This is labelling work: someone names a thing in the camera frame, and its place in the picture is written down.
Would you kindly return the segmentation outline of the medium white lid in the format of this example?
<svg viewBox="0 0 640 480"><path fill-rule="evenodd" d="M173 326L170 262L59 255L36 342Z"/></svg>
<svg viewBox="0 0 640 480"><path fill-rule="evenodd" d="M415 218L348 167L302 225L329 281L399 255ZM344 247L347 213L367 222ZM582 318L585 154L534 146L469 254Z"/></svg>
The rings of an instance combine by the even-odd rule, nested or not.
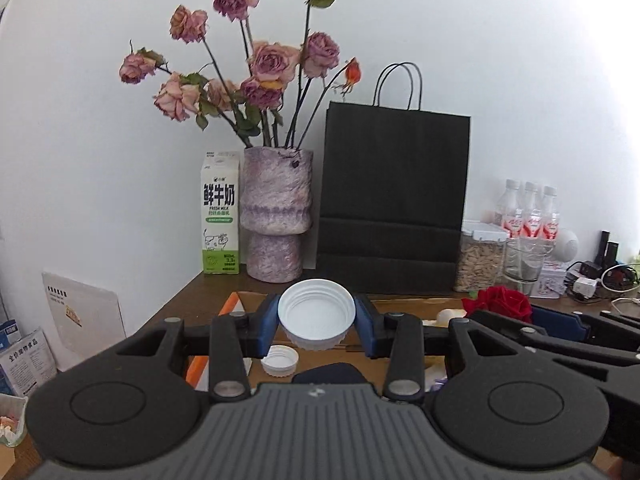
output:
<svg viewBox="0 0 640 480"><path fill-rule="evenodd" d="M274 344L260 360L264 372L277 378L292 376L296 372L299 355L296 350L282 344Z"/></svg>

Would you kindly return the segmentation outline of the large white jar lid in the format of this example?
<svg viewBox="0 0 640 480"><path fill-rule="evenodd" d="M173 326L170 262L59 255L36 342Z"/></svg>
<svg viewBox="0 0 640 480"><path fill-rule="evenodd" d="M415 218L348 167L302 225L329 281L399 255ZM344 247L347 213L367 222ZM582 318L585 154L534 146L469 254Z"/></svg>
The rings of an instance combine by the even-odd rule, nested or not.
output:
<svg viewBox="0 0 640 480"><path fill-rule="evenodd" d="M288 340L310 351L331 350L355 322L354 297L342 285L322 278L290 286L278 305L279 322Z"/></svg>

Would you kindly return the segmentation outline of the navy zip pouch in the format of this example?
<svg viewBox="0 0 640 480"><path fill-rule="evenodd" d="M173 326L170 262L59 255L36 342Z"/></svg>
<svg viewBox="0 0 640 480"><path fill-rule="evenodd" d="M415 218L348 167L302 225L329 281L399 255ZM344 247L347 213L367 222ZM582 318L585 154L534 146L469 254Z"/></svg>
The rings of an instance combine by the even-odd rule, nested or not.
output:
<svg viewBox="0 0 640 480"><path fill-rule="evenodd" d="M299 385L357 385L368 381L352 364L339 362L304 370L295 374L291 382Z"/></svg>

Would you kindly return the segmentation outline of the red rose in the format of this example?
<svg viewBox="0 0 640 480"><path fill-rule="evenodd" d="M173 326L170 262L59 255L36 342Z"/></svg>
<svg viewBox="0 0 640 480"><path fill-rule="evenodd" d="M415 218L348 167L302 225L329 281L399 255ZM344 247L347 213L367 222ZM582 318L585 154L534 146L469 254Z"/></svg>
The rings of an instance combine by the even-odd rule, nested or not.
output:
<svg viewBox="0 0 640 480"><path fill-rule="evenodd" d="M480 290L473 298L462 298L462 308L468 315L488 311L524 323L532 320L532 305L527 296L502 285Z"/></svg>

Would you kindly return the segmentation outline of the yellow white plush toy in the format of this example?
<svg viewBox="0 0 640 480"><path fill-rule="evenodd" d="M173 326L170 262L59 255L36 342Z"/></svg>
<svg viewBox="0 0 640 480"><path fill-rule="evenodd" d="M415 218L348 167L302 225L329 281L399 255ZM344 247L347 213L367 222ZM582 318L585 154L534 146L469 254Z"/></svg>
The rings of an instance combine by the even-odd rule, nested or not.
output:
<svg viewBox="0 0 640 480"><path fill-rule="evenodd" d="M466 311L464 309L442 309L436 315L436 325L446 327L451 320L465 317Z"/></svg>

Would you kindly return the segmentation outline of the white tin box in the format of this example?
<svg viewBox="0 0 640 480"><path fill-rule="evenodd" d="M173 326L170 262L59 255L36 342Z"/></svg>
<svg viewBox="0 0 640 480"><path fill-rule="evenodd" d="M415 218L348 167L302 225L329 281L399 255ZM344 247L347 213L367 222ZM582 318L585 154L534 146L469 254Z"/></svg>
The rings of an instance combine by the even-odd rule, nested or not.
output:
<svg viewBox="0 0 640 480"><path fill-rule="evenodd" d="M565 262L546 261L541 268L539 278L533 284L529 294L533 299L559 299L564 295L565 275L568 264Z"/></svg>

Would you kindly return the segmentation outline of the white power adapter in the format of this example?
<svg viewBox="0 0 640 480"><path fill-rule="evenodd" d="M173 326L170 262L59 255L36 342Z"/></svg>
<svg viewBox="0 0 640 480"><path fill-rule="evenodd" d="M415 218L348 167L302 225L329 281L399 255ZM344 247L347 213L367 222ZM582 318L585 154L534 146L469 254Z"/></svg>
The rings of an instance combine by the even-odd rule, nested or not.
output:
<svg viewBox="0 0 640 480"><path fill-rule="evenodd" d="M586 278L581 276L572 285L572 292L574 295L579 296L582 299L591 299L597 292L599 281L594 278Z"/></svg>

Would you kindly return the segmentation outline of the drinking glass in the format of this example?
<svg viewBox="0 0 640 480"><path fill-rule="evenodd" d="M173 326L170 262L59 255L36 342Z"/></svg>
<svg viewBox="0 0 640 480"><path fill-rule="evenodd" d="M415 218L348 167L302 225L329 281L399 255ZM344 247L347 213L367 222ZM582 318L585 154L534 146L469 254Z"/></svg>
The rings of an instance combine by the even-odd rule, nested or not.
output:
<svg viewBox="0 0 640 480"><path fill-rule="evenodd" d="M510 238L504 248L502 274L511 281L535 283L549 247L536 238Z"/></svg>

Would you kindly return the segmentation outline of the white round speaker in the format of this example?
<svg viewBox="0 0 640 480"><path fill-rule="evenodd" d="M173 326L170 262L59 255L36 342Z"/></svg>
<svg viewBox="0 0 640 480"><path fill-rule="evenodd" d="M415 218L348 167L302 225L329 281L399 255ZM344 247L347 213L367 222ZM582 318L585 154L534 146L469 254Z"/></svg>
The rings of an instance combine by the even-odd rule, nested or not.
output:
<svg viewBox="0 0 640 480"><path fill-rule="evenodd" d="M559 230L553 249L553 258L562 262L574 260L578 254L579 240L572 230Z"/></svg>

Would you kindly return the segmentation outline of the water bottle right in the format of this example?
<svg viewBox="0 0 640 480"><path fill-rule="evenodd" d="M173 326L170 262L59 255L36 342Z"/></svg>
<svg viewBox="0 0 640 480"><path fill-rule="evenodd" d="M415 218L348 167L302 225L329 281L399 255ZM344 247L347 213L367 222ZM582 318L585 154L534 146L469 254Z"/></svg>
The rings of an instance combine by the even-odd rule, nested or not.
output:
<svg viewBox="0 0 640 480"><path fill-rule="evenodd" d="M543 240L555 240L559 224L558 191L552 186L545 186L542 194L540 237Z"/></svg>

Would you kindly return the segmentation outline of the water bottle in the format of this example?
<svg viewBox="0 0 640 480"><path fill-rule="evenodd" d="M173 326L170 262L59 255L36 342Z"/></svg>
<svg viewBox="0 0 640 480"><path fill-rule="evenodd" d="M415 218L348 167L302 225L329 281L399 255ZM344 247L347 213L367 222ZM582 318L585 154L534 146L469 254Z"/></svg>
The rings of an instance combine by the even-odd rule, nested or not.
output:
<svg viewBox="0 0 640 480"><path fill-rule="evenodd" d="M541 227L541 206L539 200L538 185L533 182L525 183L522 198L523 222L521 237L536 238Z"/></svg>
<svg viewBox="0 0 640 480"><path fill-rule="evenodd" d="M495 212L495 220L508 232L510 238L518 238L523 224L523 209L518 198L520 182L506 179L506 189L498 200Z"/></svg>
<svg viewBox="0 0 640 480"><path fill-rule="evenodd" d="M540 237L543 240L555 240L559 224L558 191L552 186L545 186L542 194Z"/></svg>

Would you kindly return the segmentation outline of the seed storage jar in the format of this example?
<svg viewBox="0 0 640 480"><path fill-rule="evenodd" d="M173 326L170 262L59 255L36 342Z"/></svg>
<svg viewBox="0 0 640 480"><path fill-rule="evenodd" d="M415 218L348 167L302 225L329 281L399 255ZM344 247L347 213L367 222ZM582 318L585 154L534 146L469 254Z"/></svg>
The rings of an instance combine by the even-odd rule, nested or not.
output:
<svg viewBox="0 0 640 480"><path fill-rule="evenodd" d="M508 232L500 226L464 220L454 290L478 292L495 284L508 239Z"/></svg>

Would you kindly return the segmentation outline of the water bottle middle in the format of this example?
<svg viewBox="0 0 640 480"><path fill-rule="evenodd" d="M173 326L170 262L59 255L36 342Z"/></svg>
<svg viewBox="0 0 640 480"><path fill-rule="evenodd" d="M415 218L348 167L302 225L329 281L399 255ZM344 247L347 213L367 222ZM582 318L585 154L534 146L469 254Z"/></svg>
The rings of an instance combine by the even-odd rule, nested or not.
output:
<svg viewBox="0 0 640 480"><path fill-rule="evenodd" d="M541 206L539 200L538 185L533 182L525 183L522 198L523 222L521 237L536 238L541 227Z"/></svg>

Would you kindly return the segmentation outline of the purple ceramic vase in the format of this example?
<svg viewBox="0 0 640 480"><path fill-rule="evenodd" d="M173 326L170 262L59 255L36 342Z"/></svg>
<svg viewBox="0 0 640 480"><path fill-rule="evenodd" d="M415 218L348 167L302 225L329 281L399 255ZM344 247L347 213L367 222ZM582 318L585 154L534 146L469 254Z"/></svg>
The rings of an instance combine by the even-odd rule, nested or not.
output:
<svg viewBox="0 0 640 480"><path fill-rule="evenodd" d="M313 152L295 148L244 152L240 222L247 235L246 270L257 281L284 284L302 275L313 160Z"/></svg>

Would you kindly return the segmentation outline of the water bottle left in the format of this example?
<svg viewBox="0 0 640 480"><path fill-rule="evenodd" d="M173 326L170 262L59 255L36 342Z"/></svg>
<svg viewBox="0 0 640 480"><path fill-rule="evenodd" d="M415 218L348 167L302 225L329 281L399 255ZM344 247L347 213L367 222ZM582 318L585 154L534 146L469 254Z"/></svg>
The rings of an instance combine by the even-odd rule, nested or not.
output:
<svg viewBox="0 0 640 480"><path fill-rule="evenodd" d="M510 238L518 238L523 224L523 209L518 198L520 182L506 179L506 189L498 200L495 212L495 220L508 232Z"/></svg>

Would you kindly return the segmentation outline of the black paper bag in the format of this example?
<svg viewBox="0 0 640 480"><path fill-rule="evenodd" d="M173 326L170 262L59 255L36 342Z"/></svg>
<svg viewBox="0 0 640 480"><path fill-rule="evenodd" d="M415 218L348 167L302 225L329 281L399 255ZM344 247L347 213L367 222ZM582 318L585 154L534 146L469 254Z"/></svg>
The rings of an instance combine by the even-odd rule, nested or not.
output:
<svg viewBox="0 0 640 480"><path fill-rule="evenodd" d="M326 111L316 272L353 292L449 292L457 276L469 117L422 110L423 77L401 63L406 108Z"/></svg>

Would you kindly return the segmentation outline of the milk carton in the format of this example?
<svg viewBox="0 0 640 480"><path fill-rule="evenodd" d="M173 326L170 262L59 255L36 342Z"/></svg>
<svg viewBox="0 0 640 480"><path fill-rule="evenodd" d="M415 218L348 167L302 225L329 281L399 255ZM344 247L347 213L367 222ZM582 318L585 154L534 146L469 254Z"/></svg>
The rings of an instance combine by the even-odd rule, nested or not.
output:
<svg viewBox="0 0 640 480"><path fill-rule="evenodd" d="M240 153L207 153L200 188L203 272L238 274Z"/></svg>

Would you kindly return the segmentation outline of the dried pink roses bouquet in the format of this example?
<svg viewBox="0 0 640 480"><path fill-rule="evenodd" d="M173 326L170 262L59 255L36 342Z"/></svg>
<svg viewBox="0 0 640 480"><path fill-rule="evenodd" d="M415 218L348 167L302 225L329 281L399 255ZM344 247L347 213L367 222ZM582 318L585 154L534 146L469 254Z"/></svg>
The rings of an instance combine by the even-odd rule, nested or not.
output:
<svg viewBox="0 0 640 480"><path fill-rule="evenodd" d="M130 47L119 66L119 79L133 86L162 73L166 79L153 104L165 117L174 122L192 119L201 130L220 118L244 148L252 148L259 139L265 148L298 150L309 131L298 120L312 84L319 81L324 92L347 96L361 80L357 59L342 61L337 42L311 28L310 14L334 2L305 0L303 39L290 46L254 37L250 14L259 0L212 0L213 12L240 30L246 76L239 82L224 76L213 53L198 70L180 73L162 54L145 47Z"/></svg>

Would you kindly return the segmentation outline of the blue paper packages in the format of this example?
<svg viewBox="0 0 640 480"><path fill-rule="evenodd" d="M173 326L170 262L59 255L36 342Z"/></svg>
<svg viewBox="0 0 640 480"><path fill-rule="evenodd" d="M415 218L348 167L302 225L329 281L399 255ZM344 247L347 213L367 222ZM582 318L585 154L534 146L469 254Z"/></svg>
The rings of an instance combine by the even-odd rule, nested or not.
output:
<svg viewBox="0 0 640 480"><path fill-rule="evenodd" d="M14 320L1 323L1 392L9 396L30 396L53 378L53 353L41 328L22 335Z"/></svg>

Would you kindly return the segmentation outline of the cardboard trash box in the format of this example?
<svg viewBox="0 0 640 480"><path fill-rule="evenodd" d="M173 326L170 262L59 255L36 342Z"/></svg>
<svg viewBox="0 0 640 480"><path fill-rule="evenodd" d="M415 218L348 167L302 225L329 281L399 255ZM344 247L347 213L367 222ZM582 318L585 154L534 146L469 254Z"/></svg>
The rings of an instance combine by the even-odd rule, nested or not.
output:
<svg viewBox="0 0 640 480"><path fill-rule="evenodd" d="M26 479L41 464L26 426L27 402L22 396L1 395L2 479Z"/></svg>

